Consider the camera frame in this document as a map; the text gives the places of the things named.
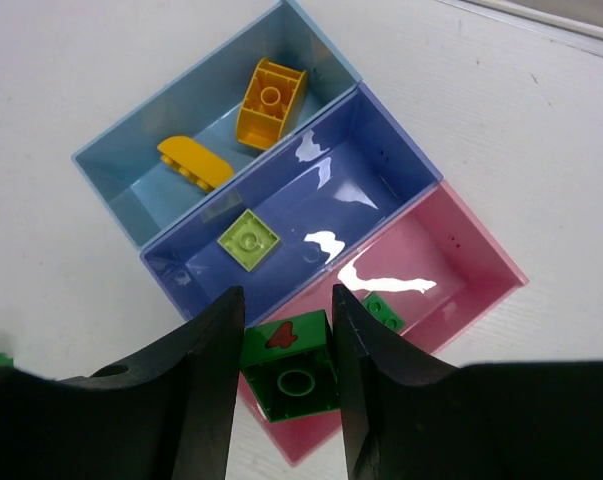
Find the compartment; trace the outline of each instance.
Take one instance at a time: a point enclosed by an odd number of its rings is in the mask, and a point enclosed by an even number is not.
[[[433,353],[527,280],[442,182],[266,321],[331,312],[335,283],[361,300],[376,292],[406,322],[402,336]],[[243,378],[239,394],[293,464],[341,426],[339,412],[271,424]]]
[[[254,325],[439,180],[361,85],[153,242],[141,258],[186,319],[228,286],[241,285],[246,324]],[[246,209],[280,239],[252,271],[217,241]]]
[[[237,113],[262,58],[307,72],[294,128],[360,80],[302,9],[286,0],[74,156],[137,247],[219,190],[207,194],[164,164],[160,142],[191,137],[229,163],[235,176],[263,153],[236,136]]]

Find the red marking on green block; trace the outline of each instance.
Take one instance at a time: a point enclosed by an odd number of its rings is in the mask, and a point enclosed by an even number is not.
[[[270,337],[268,343],[265,344],[265,348],[290,348],[298,338],[298,335],[292,334],[292,322],[283,322],[281,326],[277,328],[277,331]]]

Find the blue bin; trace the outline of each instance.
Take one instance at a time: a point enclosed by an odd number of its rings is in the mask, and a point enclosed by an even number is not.
[[[141,253],[188,320],[242,285],[246,325],[286,302],[441,180],[360,84]],[[217,239],[251,209],[281,244],[252,272]]]
[[[263,57],[309,73],[296,130],[360,82],[303,10],[286,0],[74,156],[137,247],[220,190],[206,196],[161,162],[161,141],[173,135],[194,138],[230,163],[234,178],[263,154],[238,143],[235,134],[239,106]]]

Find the yellow block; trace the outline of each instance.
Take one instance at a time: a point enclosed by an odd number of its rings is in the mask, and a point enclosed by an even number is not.
[[[162,153],[161,160],[208,193],[234,175],[226,161],[190,137],[167,138],[157,149]]]
[[[237,140],[259,150],[278,142],[294,128],[307,86],[307,72],[261,59],[239,110]]]

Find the white table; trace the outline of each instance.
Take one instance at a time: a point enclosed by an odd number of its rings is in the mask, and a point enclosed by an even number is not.
[[[88,375],[181,323],[70,155],[269,0],[0,1],[0,350]],[[531,284],[440,357],[603,358],[603,58],[435,0],[301,0]],[[289,468],[239,405],[230,479]]]

